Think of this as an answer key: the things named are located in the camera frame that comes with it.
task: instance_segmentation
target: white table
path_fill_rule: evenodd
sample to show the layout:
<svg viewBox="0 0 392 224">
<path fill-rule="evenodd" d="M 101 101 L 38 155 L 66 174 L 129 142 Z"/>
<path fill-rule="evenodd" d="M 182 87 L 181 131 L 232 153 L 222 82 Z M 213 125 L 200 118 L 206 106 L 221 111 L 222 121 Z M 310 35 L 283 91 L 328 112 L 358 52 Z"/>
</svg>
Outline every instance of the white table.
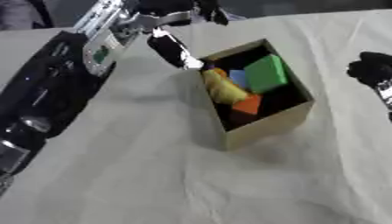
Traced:
<svg viewBox="0 0 392 224">
<path fill-rule="evenodd" d="M 392 54 L 392 11 L 266 17 L 174 29 L 197 56 L 267 38 L 316 98 L 308 121 L 235 153 L 219 143 L 196 77 L 140 38 L 104 89 L 0 200 L 13 224 L 392 222 L 392 124 L 346 75 Z M 0 82 L 57 31 L 0 33 Z"/>
</svg>

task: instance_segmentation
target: black cable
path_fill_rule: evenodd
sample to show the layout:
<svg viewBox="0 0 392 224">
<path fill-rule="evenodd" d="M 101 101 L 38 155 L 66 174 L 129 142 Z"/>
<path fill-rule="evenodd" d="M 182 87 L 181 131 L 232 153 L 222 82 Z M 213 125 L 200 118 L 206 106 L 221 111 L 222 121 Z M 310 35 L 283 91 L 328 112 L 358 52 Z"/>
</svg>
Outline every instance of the black cable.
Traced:
<svg viewBox="0 0 392 224">
<path fill-rule="evenodd" d="M 46 8 L 46 5 L 43 0 L 27 0 L 38 12 L 41 16 L 42 22 L 44 22 L 44 28 L 53 28 L 54 22 L 52 20 L 49 11 Z"/>
</svg>

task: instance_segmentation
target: robotic arm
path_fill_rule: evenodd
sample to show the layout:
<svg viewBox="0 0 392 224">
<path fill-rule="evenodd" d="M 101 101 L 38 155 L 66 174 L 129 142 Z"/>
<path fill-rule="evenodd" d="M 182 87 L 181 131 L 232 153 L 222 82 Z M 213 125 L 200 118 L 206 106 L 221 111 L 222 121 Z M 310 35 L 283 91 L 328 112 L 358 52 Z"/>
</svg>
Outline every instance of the robotic arm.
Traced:
<svg viewBox="0 0 392 224">
<path fill-rule="evenodd" d="M 141 34 L 178 68 L 201 69 L 163 25 L 187 25 L 193 13 L 226 25 L 216 0 L 99 0 L 75 25 L 41 48 L 0 94 L 0 177 L 20 173 L 88 105 L 116 62 Z"/>
</svg>

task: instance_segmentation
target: yellow toy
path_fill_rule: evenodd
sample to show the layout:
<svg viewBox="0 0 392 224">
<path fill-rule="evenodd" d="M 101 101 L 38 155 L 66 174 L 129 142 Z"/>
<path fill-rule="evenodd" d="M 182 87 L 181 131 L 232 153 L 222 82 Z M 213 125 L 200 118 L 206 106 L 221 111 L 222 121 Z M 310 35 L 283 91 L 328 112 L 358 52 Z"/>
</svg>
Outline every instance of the yellow toy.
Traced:
<svg viewBox="0 0 392 224">
<path fill-rule="evenodd" d="M 236 86 L 225 71 L 214 68 L 202 73 L 206 88 L 214 102 L 233 105 L 244 101 L 249 94 Z"/>
</svg>

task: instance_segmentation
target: blue block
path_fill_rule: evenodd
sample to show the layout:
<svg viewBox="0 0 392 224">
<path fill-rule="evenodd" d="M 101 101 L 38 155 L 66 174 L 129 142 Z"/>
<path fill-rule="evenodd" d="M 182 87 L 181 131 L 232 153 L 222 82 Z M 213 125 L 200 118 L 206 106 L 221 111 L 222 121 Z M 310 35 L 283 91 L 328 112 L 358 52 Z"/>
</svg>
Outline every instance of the blue block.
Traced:
<svg viewBox="0 0 392 224">
<path fill-rule="evenodd" d="M 233 83 L 237 84 L 240 88 L 243 88 L 243 89 L 249 88 L 247 76 L 245 75 L 245 71 L 243 71 L 243 70 L 230 70 L 229 77 L 230 77 L 230 80 L 232 80 Z"/>
</svg>

